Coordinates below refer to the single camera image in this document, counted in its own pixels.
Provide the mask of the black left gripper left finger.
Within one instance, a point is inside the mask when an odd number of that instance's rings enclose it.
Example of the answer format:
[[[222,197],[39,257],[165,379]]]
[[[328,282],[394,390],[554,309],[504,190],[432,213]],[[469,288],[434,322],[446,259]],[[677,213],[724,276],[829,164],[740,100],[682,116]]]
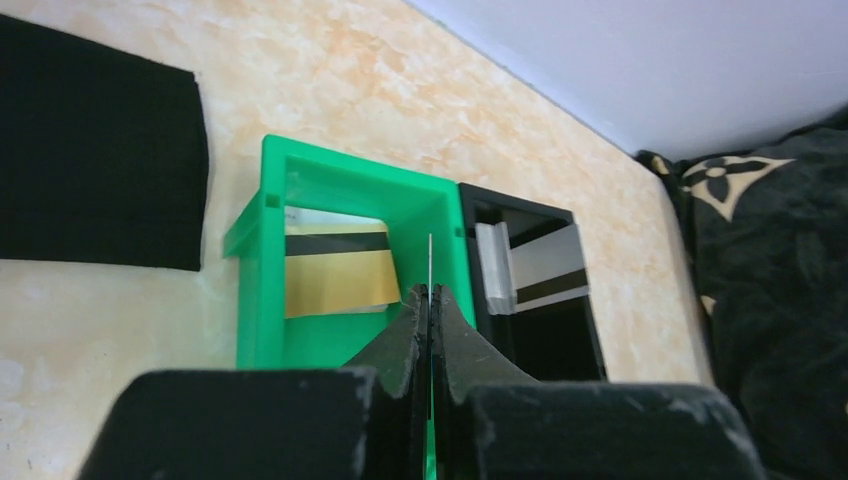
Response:
[[[83,479],[421,479],[427,288],[337,368],[158,370],[114,402]]]

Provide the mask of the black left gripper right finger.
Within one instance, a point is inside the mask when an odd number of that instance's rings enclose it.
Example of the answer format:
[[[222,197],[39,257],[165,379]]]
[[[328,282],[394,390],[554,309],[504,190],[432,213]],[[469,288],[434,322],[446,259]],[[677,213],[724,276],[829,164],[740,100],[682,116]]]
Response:
[[[763,479],[729,400],[689,384],[543,382],[431,303],[440,479]]]

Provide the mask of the grey card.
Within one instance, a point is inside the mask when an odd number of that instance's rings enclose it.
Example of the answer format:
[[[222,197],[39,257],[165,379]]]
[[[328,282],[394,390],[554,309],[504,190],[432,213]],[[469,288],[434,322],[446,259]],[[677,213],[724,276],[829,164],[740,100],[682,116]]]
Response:
[[[433,298],[433,235],[428,234],[428,250],[427,250],[427,289],[428,289],[428,305],[432,305]]]

